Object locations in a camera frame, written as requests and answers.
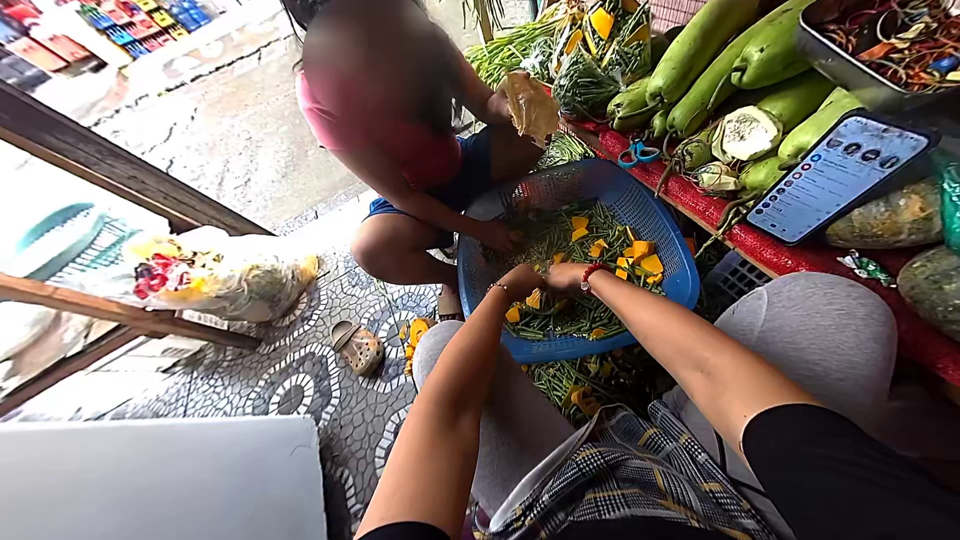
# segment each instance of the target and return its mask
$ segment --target wooden plank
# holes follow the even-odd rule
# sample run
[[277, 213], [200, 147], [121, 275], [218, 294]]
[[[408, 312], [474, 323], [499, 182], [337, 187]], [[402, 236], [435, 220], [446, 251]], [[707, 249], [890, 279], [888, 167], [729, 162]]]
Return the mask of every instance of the wooden plank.
[[3, 81], [0, 138], [56, 166], [73, 163], [63, 168], [179, 227], [192, 223], [231, 234], [272, 234]]
[[473, 0], [473, 8], [477, 13], [477, 20], [480, 22], [480, 37], [484, 43], [493, 40], [493, 26], [490, 24], [490, 1]]
[[[576, 134], [576, 136], [580, 137], [580, 139], [583, 140], [583, 141], [584, 141], [590, 148], [592, 148], [594, 151], [600, 152], [600, 154], [602, 155], [601, 157], [606, 158], [607, 160], [614, 160], [614, 161], [616, 161], [617, 156], [614, 156], [614, 155], [610, 154], [609, 152], [607, 152], [607, 150], [604, 148], [603, 144], [600, 143], [600, 138], [599, 138], [594, 132], [590, 132], [590, 131], [584, 130], [584, 129], [582, 129], [582, 128], [579, 128], [579, 127], [574, 126], [574, 125], [572, 125], [572, 124], [568, 124], [568, 123], [566, 123], [566, 122], [564, 122], [564, 127], [565, 127], [566, 129], [570, 130], [571, 132], [573, 132], [574, 134]], [[698, 216], [697, 214], [695, 214], [695, 213], [693, 213], [692, 211], [690, 211], [689, 209], [687, 209], [687, 207], [685, 207], [684, 205], [681, 205], [681, 204], [678, 203], [677, 201], [674, 201], [673, 199], [671, 199], [670, 197], [668, 197], [668, 196], [667, 196], [666, 194], [664, 194], [664, 193], [661, 193], [661, 194], [660, 194], [660, 198], [664, 201], [664, 203], [667, 203], [667, 204], [670, 205], [671, 207], [679, 210], [680, 213], [682, 213], [682, 214], [685, 215], [687, 218], [689, 218], [690, 221], [696, 223], [696, 224], [697, 224], [698, 226], [700, 226], [704, 231], [707, 231], [707, 232], [710, 233], [710, 234], [716, 234], [716, 233], [717, 233], [716, 227], [710, 225], [709, 223], [707, 223], [707, 222], [704, 221], [703, 219], [700, 219], [700, 216]], [[774, 272], [774, 271], [771, 270], [770, 268], [767, 268], [765, 265], [761, 264], [761, 263], [760, 263], [759, 261], [757, 261], [755, 258], [750, 257], [749, 255], [743, 253], [743, 251], [741, 251], [739, 248], [737, 248], [737, 247], [736, 247], [732, 242], [730, 242], [725, 236], [721, 237], [721, 238], [720, 238], [720, 241], [723, 242], [723, 243], [724, 243], [727, 247], [729, 247], [730, 249], [732, 249], [732, 250], [736, 251], [738, 254], [740, 254], [741, 257], [747, 259], [753, 266], [756, 266], [757, 268], [759, 268], [760, 271], [763, 272], [764, 274], [766, 274], [767, 276], [770, 276], [771, 278], [776, 278], [776, 277], [779, 276], [776, 272]]]
[[13, 390], [0, 402], [0, 417], [6, 416], [40, 392], [86, 369], [93, 362], [113, 353], [141, 335], [143, 335], [141, 329], [119, 326], [93, 340], [82, 351], [54, 362], [32, 380]]
[[0, 273], [0, 298], [105, 319], [141, 329], [142, 333], [171, 333], [243, 349], [255, 349], [260, 345], [260, 340], [255, 337], [179, 319], [174, 311], [147, 311], [92, 294], [3, 273]]

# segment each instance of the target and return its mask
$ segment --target bracelet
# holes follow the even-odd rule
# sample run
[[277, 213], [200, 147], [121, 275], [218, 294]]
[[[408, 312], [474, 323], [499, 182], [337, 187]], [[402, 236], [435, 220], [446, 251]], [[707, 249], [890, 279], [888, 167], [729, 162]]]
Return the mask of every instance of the bracelet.
[[603, 262], [594, 262], [587, 267], [587, 270], [584, 272], [584, 276], [580, 279], [580, 290], [586, 292], [589, 295], [592, 295], [593, 292], [590, 290], [590, 283], [587, 281], [597, 270], [606, 270], [611, 272], [610, 266], [607, 266]]
[[502, 288], [502, 289], [503, 289], [503, 292], [507, 293], [507, 298], [510, 298], [510, 289], [507, 288], [507, 285], [505, 285], [505, 284], [503, 284], [503, 283], [501, 283], [501, 282], [496, 282], [496, 283], [491, 284], [489, 287], [487, 287], [487, 292], [486, 292], [485, 294], [490, 294], [491, 289], [493, 289], [494, 287], [500, 287], [500, 288]]

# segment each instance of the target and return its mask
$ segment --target white foam box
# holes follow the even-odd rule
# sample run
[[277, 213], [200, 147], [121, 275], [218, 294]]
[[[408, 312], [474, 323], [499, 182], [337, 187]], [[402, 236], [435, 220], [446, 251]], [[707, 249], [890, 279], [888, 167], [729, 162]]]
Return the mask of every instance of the white foam box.
[[0, 426], [17, 540], [326, 538], [317, 428], [298, 416]]

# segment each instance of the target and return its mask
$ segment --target smartphone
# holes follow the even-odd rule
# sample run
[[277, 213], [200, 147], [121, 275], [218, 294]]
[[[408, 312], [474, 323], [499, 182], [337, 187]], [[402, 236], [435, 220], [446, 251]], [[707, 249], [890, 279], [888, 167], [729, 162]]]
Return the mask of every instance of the smartphone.
[[747, 221], [787, 245], [797, 244], [855, 208], [937, 142], [936, 132], [852, 110], [754, 204]]

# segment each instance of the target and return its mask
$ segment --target blue scissors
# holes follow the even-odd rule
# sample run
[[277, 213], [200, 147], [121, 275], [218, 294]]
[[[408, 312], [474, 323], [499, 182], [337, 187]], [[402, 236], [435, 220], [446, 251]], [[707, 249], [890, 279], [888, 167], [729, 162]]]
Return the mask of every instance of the blue scissors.
[[660, 156], [660, 150], [643, 145], [639, 136], [630, 137], [630, 146], [624, 150], [616, 162], [625, 169], [636, 167], [638, 163], [649, 163]]

